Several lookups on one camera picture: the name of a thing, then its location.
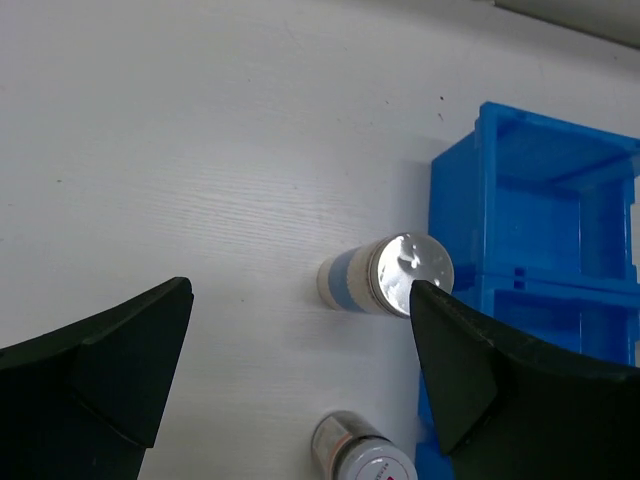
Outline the white-lid red-label spice jar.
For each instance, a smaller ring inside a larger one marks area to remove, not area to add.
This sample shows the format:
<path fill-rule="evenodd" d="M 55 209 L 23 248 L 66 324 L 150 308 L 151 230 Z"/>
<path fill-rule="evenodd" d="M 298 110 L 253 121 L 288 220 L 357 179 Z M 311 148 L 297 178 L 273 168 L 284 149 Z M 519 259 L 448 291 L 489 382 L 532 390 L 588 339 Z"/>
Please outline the white-lid red-label spice jar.
<path fill-rule="evenodd" d="M 326 480 L 417 480 L 412 460 L 363 416 L 338 410 L 324 417 L 311 440 Z"/>

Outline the silver-lid blue-label spice jar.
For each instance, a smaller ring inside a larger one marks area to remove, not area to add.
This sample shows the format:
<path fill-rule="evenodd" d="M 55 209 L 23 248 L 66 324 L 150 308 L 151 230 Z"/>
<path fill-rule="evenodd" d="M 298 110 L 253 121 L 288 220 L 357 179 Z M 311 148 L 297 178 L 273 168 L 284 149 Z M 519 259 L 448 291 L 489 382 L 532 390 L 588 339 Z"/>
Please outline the silver-lid blue-label spice jar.
<path fill-rule="evenodd" d="M 316 284 L 334 310 L 408 318 L 414 281 L 450 293 L 454 279 L 453 262 L 440 242 L 426 233 L 403 232 L 325 260 Z"/>

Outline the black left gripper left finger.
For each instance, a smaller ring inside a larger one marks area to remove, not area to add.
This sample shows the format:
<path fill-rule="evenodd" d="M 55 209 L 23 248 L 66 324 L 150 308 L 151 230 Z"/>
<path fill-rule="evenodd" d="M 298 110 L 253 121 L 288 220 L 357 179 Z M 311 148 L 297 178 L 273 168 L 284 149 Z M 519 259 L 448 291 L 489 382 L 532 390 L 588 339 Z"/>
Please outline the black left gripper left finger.
<path fill-rule="evenodd" d="M 1 351 L 4 479 L 135 479 L 153 448 L 194 295 L 172 278 Z"/>

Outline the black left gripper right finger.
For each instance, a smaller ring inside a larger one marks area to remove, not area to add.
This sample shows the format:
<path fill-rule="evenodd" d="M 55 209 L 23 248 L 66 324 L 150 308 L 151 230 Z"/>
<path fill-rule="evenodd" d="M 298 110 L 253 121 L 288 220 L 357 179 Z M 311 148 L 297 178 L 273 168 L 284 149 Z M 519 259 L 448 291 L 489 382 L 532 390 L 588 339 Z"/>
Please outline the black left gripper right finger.
<path fill-rule="evenodd" d="M 458 479 L 635 479 L 639 371 L 515 329 L 419 280 L 411 325 Z"/>

